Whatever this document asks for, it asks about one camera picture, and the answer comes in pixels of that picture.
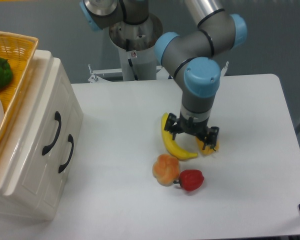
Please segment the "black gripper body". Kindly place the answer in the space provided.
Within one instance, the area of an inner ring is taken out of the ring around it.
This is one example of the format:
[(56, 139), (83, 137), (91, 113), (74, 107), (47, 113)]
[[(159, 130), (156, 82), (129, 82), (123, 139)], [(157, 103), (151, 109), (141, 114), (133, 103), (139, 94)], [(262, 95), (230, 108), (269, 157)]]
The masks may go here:
[(208, 118), (204, 121), (195, 122), (195, 118), (190, 116), (188, 119), (181, 114), (179, 118), (173, 113), (168, 114), (164, 130), (172, 133), (195, 136), (200, 141), (206, 140), (206, 145), (215, 147), (218, 141), (220, 128), (217, 126), (208, 127)]

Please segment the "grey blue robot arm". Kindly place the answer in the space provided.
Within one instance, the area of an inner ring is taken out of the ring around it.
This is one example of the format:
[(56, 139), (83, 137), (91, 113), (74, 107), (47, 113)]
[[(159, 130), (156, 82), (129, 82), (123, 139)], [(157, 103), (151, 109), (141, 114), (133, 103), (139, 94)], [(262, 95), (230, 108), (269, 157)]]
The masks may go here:
[(94, 31), (108, 29), (116, 46), (125, 81), (152, 80), (161, 65), (182, 90), (179, 116), (163, 123), (172, 136), (195, 136), (214, 149), (219, 128), (208, 120), (220, 86), (221, 69), (214, 56), (242, 45), (248, 35), (245, 20), (228, 14), (218, 0), (188, 0), (196, 31), (180, 36), (164, 32), (149, 12), (146, 0), (82, 0), (79, 5)]

